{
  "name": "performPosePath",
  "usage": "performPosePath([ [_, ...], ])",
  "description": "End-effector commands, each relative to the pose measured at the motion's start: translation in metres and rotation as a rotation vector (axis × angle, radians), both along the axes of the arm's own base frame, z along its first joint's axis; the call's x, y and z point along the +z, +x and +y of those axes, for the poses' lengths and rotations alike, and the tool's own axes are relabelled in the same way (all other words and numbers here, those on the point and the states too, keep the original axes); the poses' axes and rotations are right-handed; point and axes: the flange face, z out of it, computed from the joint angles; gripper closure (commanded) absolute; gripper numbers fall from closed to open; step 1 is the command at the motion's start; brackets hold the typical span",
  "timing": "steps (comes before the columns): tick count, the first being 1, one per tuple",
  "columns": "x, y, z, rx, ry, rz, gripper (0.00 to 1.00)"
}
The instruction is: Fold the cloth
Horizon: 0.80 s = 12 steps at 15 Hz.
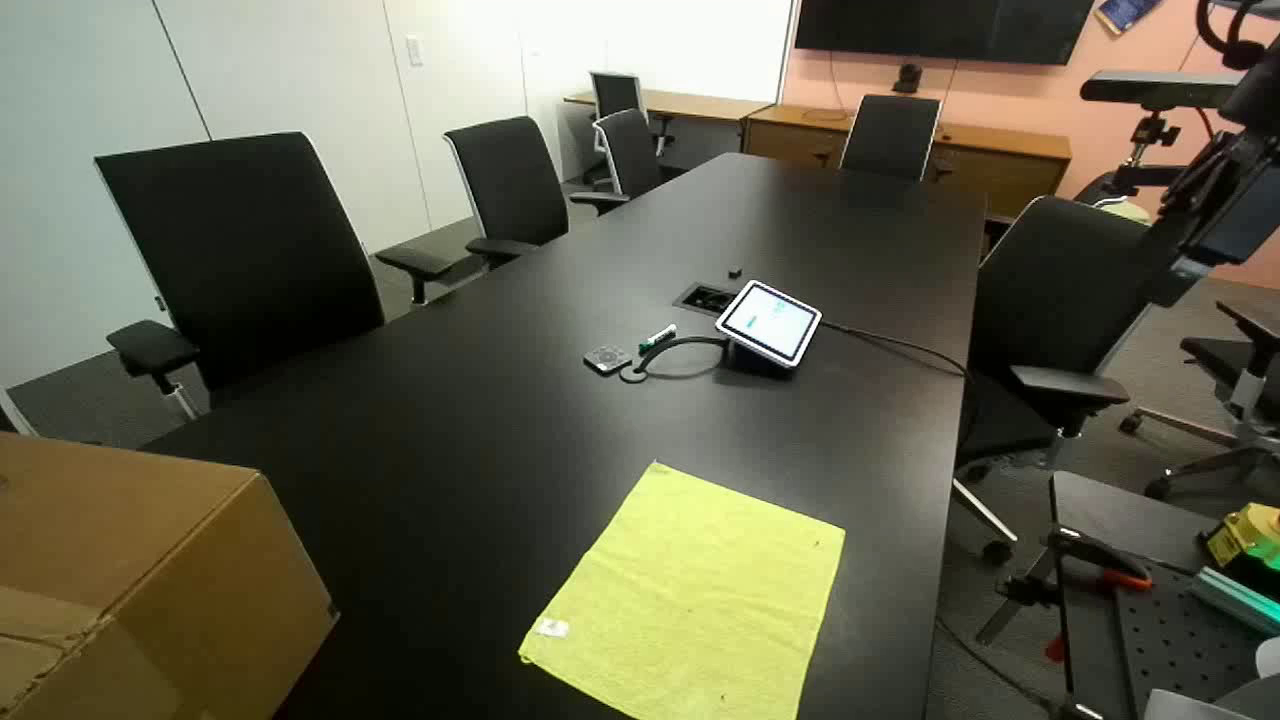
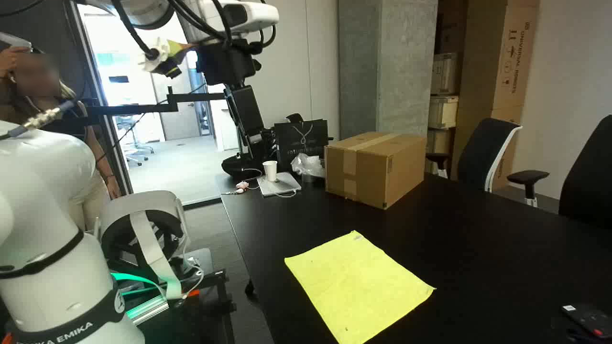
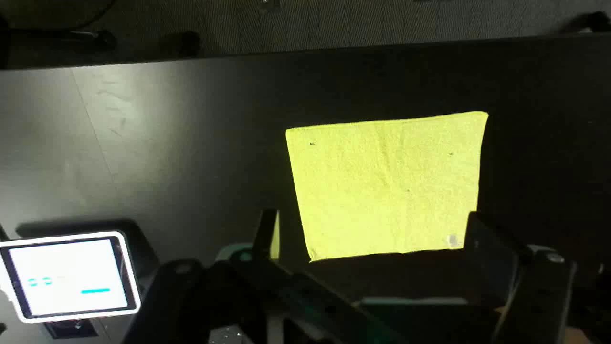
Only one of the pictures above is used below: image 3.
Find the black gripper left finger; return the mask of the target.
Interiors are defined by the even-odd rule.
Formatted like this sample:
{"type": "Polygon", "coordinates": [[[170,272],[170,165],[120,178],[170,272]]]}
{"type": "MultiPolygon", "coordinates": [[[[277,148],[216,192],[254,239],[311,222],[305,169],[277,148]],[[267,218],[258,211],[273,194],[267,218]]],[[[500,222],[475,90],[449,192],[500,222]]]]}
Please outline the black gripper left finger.
{"type": "Polygon", "coordinates": [[[279,257],[279,213],[275,209],[261,213],[252,243],[252,257],[256,261],[273,261],[279,257]]]}

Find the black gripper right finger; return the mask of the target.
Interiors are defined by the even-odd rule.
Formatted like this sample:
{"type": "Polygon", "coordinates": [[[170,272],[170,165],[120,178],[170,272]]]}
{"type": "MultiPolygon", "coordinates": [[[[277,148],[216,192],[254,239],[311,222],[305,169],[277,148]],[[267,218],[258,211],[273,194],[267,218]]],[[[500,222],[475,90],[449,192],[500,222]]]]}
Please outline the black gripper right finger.
{"type": "Polygon", "coordinates": [[[517,241],[487,215],[470,215],[468,238],[473,259],[479,264],[500,264],[519,261],[517,241]]]}

